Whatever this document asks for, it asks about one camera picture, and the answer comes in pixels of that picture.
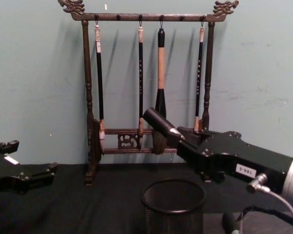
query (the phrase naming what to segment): white label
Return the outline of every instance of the white label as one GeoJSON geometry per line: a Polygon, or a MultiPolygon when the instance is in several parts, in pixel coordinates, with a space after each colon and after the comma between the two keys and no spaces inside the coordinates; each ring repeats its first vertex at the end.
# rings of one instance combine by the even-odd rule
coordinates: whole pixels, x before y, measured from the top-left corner
{"type": "Polygon", "coordinates": [[[255,178],[256,176],[256,170],[243,166],[241,164],[236,164],[235,171],[251,178],[255,178]]]}
{"type": "Polygon", "coordinates": [[[5,160],[8,160],[9,162],[13,163],[14,165],[18,164],[15,159],[11,158],[10,156],[4,157],[5,160]]]}
{"type": "Polygon", "coordinates": [[[97,41],[97,53],[101,53],[101,43],[97,41]]]}

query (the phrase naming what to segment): black wire mesh basket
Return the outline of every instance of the black wire mesh basket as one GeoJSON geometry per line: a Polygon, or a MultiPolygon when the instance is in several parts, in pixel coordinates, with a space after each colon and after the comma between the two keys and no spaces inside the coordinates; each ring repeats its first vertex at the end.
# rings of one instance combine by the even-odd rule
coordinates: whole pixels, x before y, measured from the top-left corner
{"type": "Polygon", "coordinates": [[[147,234],[202,234],[205,190],[183,179],[152,183],[143,193],[147,234]]]}

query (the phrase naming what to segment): hook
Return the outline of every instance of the hook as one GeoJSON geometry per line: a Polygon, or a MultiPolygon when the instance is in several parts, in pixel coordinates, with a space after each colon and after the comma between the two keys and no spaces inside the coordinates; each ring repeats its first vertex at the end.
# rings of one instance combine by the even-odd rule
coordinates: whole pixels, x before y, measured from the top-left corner
{"type": "Polygon", "coordinates": [[[164,15],[160,16],[160,24],[161,24],[161,28],[163,28],[163,19],[164,19],[164,15]]]}
{"type": "Polygon", "coordinates": [[[97,14],[94,15],[94,20],[96,22],[96,25],[98,25],[99,22],[99,16],[97,14]]]}
{"type": "Polygon", "coordinates": [[[139,15],[139,25],[142,26],[142,15],[139,15]]]}

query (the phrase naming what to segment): black tablecloth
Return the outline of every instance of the black tablecloth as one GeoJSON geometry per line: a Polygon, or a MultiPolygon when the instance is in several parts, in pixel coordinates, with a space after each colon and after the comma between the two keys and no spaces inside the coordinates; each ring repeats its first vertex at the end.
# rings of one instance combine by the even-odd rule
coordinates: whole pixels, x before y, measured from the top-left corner
{"type": "MultiPolygon", "coordinates": [[[[45,165],[26,165],[31,169],[42,166],[45,165]]],[[[229,176],[221,184],[203,183],[186,164],[103,165],[92,188],[84,186],[84,174],[85,165],[60,165],[49,187],[25,195],[0,193],[0,234],[143,234],[142,192],[163,178],[185,178],[204,186],[206,234],[224,233],[224,211],[240,212],[249,205],[285,210],[274,198],[249,194],[246,183],[229,176]]],[[[256,219],[251,214],[245,220],[248,229],[269,227],[268,233],[284,233],[292,228],[265,214],[255,217],[261,225],[259,221],[252,222],[256,219]]]]}

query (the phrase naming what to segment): light blue wall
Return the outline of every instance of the light blue wall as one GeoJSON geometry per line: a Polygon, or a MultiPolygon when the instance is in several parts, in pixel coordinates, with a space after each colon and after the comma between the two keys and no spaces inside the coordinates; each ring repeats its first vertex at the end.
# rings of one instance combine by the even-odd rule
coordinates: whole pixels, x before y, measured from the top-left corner
{"type": "MultiPolygon", "coordinates": [[[[87,12],[114,13],[211,13],[214,5],[210,0],[84,3],[87,12]]],[[[89,40],[96,98],[94,26],[89,24],[89,40]]],[[[105,126],[135,128],[138,23],[100,22],[100,27],[105,126]]],[[[146,109],[155,103],[159,23],[146,22],[143,27],[146,109]]],[[[164,22],[167,117],[177,126],[193,125],[199,27],[164,22]]],[[[86,162],[81,29],[57,0],[0,0],[0,140],[21,142],[13,154],[21,163],[86,162]]],[[[97,118],[97,99],[94,105],[97,118]]],[[[216,24],[210,129],[236,130],[251,144],[293,156],[293,1],[241,0],[233,15],[216,24]]],[[[108,138],[106,146],[115,146],[113,142],[108,138]]],[[[182,160],[174,155],[102,160],[171,161],[182,160]]]]}

